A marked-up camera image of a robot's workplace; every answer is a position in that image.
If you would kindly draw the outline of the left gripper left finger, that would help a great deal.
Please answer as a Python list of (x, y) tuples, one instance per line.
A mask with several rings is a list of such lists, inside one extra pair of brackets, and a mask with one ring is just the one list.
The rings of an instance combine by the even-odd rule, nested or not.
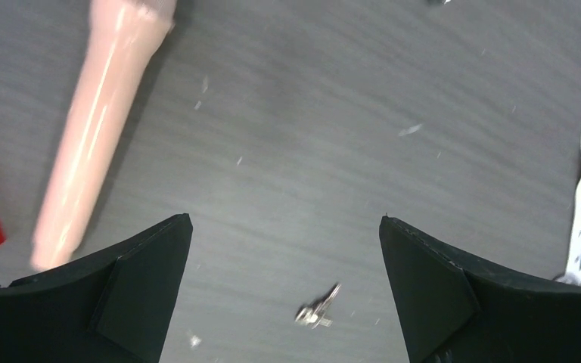
[(0, 287), (0, 362), (157, 362), (191, 245), (186, 214)]

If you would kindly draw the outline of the small silver keys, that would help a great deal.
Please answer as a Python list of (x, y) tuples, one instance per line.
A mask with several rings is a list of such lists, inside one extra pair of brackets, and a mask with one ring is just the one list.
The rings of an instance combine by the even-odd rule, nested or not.
[(324, 295), (315, 298), (310, 303), (302, 304), (295, 314), (296, 324), (311, 327), (330, 327), (333, 321), (327, 316), (327, 310), (341, 289), (341, 283), (335, 283)]

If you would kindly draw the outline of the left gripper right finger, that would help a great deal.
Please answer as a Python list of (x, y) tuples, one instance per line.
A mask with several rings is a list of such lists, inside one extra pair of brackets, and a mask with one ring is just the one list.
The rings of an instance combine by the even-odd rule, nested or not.
[(581, 362), (581, 286), (528, 275), (384, 216), (384, 264), (412, 362)]

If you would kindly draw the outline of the green cable bike lock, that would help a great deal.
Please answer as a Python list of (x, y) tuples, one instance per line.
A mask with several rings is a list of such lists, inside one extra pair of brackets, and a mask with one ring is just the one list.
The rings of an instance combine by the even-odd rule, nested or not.
[(432, 6), (444, 6), (450, 3), (452, 0), (427, 0), (427, 3)]

